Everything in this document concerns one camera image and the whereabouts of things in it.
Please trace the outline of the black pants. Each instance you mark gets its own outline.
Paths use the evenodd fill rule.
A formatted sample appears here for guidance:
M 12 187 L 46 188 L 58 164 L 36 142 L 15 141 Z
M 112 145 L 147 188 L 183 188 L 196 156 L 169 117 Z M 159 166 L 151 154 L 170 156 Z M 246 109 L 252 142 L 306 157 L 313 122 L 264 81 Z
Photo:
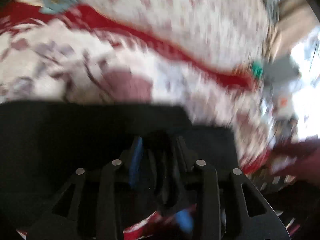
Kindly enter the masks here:
M 193 154 L 218 170 L 238 166 L 230 129 L 193 125 L 179 106 L 77 105 L 13 101 L 1 105 L 1 228 L 29 227 L 51 209 L 71 185 L 76 169 L 88 179 L 85 200 L 93 206 L 103 167 L 142 138 L 135 186 L 121 200 L 125 223 L 155 211 L 172 183 L 165 156 L 183 134 Z

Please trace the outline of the red white plush blanket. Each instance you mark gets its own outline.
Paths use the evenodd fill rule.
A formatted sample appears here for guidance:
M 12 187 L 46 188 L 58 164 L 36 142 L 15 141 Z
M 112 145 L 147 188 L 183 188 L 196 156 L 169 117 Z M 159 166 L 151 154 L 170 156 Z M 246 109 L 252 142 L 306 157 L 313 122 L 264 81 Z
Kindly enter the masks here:
M 17 2 L 1 9 L 1 105 L 41 101 L 179 106 L 193 125 L 204 122 L 233 132 L 238 165 L 245 174 L 246 167 L 264 159 L 268 142 L 262 97 L 252 85 L 251 76 L 208 70 L 166 43 L 85 5 L 59 16 Z M 132 233 L 142 226 L 137 239 L 193 239 L 195 204 L 182 184 L 176 138 L 172 157 L 164 158 L 172 187 L 145 223 L 124 230 Z M 84 173 L 76 169 L 71 185 Z M 1 239 L 19 239 L 19 230 L 27 239 L 34 224 L 1 228 Z

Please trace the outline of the beige curtain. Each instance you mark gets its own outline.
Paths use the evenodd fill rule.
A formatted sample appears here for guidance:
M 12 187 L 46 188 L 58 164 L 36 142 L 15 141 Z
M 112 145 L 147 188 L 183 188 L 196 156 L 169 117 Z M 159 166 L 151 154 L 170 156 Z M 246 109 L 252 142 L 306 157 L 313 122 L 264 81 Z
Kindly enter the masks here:
M 274 61 L 291 49 L 319 25 L 315 13 L 306 0 L 282 0 L 279 21 L 268 49 L 268 59 Z

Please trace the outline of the white floral bed sheet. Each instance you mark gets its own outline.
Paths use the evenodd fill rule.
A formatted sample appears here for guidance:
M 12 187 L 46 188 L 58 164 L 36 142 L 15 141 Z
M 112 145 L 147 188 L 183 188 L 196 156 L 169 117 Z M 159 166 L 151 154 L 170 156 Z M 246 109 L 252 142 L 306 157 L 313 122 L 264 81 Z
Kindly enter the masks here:
M 271 23 L 263 0 L 84 0 L 99 13 L 231 72 L 262 57 Z

